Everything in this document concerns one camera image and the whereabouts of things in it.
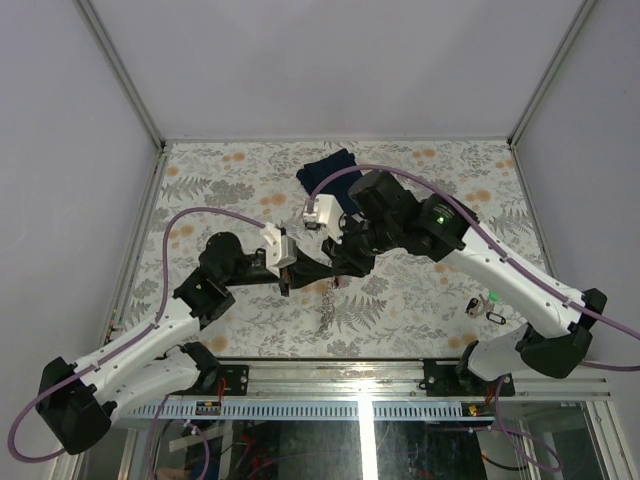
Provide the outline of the silver key black tag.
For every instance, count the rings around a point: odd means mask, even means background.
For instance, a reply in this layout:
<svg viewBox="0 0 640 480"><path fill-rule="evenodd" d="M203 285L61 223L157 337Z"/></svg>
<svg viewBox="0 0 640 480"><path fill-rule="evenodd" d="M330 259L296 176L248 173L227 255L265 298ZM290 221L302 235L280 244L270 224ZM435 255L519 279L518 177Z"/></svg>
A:
<svg viewBox="0 0 640 480"><path fill-rule="evenodd" d="M493 303L488 299L479 295L472 297L465 309L465 313L471 318L478 318L486 315L493 309Z"/></svg>

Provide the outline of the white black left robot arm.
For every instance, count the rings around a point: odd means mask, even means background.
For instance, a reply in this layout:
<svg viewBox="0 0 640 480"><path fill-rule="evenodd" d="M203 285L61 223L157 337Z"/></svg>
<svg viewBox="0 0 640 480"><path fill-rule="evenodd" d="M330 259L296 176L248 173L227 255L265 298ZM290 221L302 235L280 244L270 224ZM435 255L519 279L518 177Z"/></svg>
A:
<svg viewBox="0 0 640 480"><path fill-rule="evenodd" d="M156 397L217 387L218 360L190 338L233 306L230 287L275 284L287 295L335 274L282 232L266 243L247 254L235 234L213 235L160 317L74 362L57 357L44 367L35 409L66 453L89 450L120 417Z"/></svg>

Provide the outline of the steel disc with keyrings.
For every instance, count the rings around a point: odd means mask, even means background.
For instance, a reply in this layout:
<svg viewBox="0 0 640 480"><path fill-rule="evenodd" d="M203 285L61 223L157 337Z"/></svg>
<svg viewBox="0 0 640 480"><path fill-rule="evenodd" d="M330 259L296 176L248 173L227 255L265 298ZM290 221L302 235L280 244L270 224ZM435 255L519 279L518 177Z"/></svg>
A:
<svg viewBox="0 0 640 480"><path fill-rule="evenodd" d="M339 277L334 277L322 283L324 290L321 293L320 320L315 336L322 340L330 338L330 328L335 315L335 293L338 289L332 288L332 281Z"/></svg>

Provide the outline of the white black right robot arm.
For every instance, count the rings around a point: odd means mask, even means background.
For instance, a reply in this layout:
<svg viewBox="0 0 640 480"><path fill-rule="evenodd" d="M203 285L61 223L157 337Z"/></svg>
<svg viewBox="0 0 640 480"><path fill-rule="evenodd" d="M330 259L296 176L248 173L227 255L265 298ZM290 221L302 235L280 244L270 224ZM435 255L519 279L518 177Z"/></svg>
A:
<svg viewBox="0 0 640 480"><path fill-rule="evenodd" d="M404 189L391 171L372 171L350 188L359 219L347 217L328 194L313 194L307 227L322 227L322 249L338 275L368 274L378 255L401 248L452 266L496 292L523 316L524 326L489 341L473 341L455 368L458 387L478 394L498 378L521 370L564 379L584 360L591 328L606 296L566 286L524 260L452 197L424 200Z"/></svg>

